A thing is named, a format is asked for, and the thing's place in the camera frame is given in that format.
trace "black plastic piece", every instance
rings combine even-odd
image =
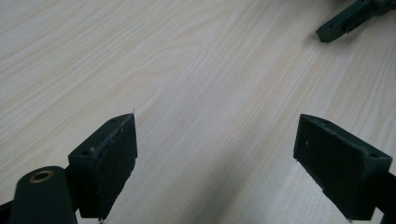
[[[0,224],[8,223],[11,215],[12,201],[0,205]]]
[[[378,181],[378,197],[375,201],[385,214],[381,223],[396,223],[396,176],[388,173]]]
[[[109,120],[70,153],[67,175],[82,217],[107,217],[136,157],[133,114]]]
[[[360,26],[373,16],[386,14],[396,9],[391,0],[358,0],[340,14],[317,29],[321,42],[331,42]]]
[[[21,178],[8,223],[77,223],[64,169],[43,167]]]
[[[395,185],[383,195],[392,158],[326,119],[300,116],[293,156],[347,219],[370,220],[394,196]]]

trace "screw hole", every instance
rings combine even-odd
[[[53,171],[51,171],[51,170],[41,171],[41,172],[38,172],[38,173],[32,175],[29,178],[29,181],[32,184],[37,184],[37,183],[40,183],[40,182],[50,179],[52,176],[53,176]]]

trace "black rubber pad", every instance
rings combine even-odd
[[[375,179],[387,175],[392,158],[337,125],[301,115],[294,158],[323,193],[351,220],[370,220]]]
[[[66,171],[82,217],[105,219],[134,169],[134,114],[107,121],[70,153]]]

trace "black plastic bracket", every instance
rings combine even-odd
[[[14,201],[0,206],[0,224],[77,223],[107,218],[137,158],[134,114],[109,120],[70,153],[66,169],[43,167],[18,182]]]
[[[317,29],[321,42],[332,42],[347,34],[373,16],[384,15],[396,9],[394,0],[358,0]]]
[[[383,223],[396,223],[392,157],[337,125],[301,115],[293,157],[350,220],[370,220],[376,207]]]

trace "wooden table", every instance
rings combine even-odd
[[[305,113],[396,157],[396,14],[315,35],[353,2],[1,1],[0,203],[134,109],[105,223],[348,223],[292,151]]]

